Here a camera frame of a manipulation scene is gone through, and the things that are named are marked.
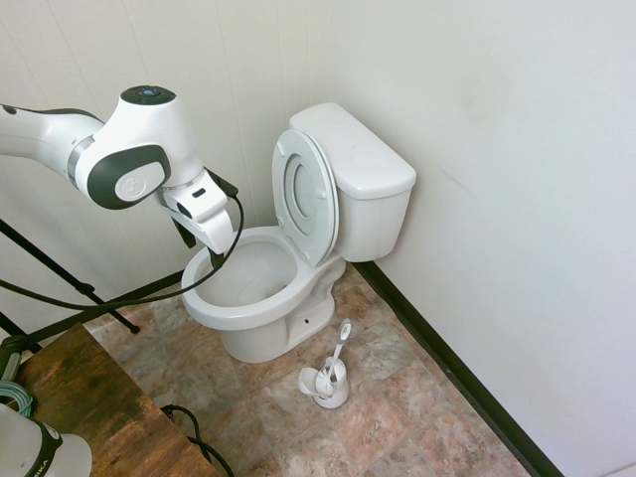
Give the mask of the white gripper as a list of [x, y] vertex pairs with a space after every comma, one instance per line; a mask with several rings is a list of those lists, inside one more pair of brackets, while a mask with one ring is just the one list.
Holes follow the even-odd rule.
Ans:
[[171, 216], [184, 245], [192, 249], [196, 239], [208, 247], [212, 270], [224, 264], [224, 253], [235, 238], [227, 195], [207, 171], [176, 187], [159, 189], [159, 205]]

